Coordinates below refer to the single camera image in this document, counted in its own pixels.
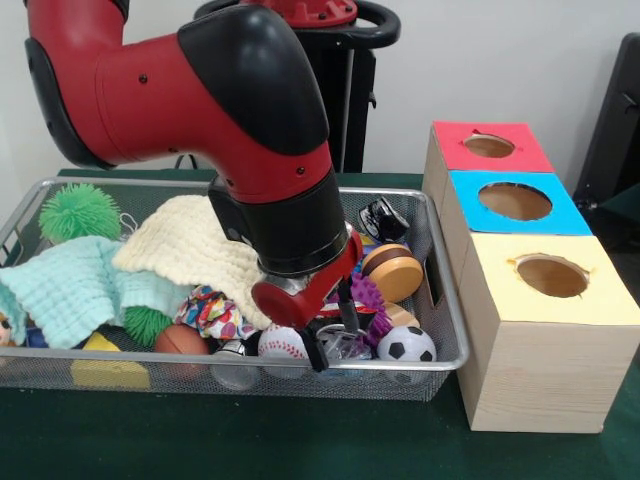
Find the green spiky ball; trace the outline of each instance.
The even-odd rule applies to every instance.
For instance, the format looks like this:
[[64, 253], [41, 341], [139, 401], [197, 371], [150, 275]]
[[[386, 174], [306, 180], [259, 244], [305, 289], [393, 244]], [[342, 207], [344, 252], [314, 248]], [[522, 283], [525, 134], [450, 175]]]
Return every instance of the green spiky ball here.
[[143, 347], [152, 347], [156, 338], [173, 322], [162, 312], [148, 307], [129, 307], [124, 311], [124, 329]]
[[111, 195], [86, 183], [69, 185], [45, 202], [39, 218], [42, 237], [54, 245], [89, 235], [120, 238], [120, 209]]

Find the orange ball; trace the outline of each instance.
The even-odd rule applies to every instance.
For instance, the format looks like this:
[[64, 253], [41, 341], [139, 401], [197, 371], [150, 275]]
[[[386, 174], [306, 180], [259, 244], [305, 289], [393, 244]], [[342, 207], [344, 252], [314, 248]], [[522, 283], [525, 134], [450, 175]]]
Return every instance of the orange ball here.
[[[158, 353], [181, 353], [184, 355], [209, 355], [207, 342], [195, 328], [187, 325], [170, 325], [156, 339], [155, 351]], [[171, 373], [191, 380], [206, 371], [206, 365], [175, 364], [170, 365]]]

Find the green table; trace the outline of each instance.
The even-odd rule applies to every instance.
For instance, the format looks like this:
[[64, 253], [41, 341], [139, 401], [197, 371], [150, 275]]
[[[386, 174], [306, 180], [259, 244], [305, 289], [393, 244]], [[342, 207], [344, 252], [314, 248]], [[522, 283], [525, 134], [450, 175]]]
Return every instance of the green table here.
[[[206, 180], [211, 172], [102, 175]], [[421, 183], [419, 175], [345, 175], [340, 180], [395, 188], [419, 188]], [[640, 368], [634, 364], [603, 434], [534, 435], [469, 431], [455, 375], [428, 404], [2, 390], [1, 475], [91, 480], [640, 478], [639, 400]]]

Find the circular hole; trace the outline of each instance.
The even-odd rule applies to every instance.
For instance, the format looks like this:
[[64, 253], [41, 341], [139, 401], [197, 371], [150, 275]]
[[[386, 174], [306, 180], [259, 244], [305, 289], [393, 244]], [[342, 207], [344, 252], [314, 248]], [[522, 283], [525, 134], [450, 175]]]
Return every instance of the circular hole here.
[[525, 257], [518, 263], [517, 270], [529, 286], [550, 297], [575, 297], [584, 292], [589, 283], [578, 265], [551, 255]]
[[517, 183], [494, 183], [478, 199], [492, 212], [514, 220], [539, 220], [551, 213], [551, 200], [540, 190]]
[[488, 158], [508, 157], [516, 148], [509, 140], [484, 133], [474, 133], [464, 141], [464, 145], [472, 153]]

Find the blue box lid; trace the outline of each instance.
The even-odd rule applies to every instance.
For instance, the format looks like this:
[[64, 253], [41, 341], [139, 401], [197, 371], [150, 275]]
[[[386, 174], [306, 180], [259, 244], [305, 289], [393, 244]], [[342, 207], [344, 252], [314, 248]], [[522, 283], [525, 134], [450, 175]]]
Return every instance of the blue box lid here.
[[591, 235], [553, 173], [450, 174], [469, 229], [475, 232]]

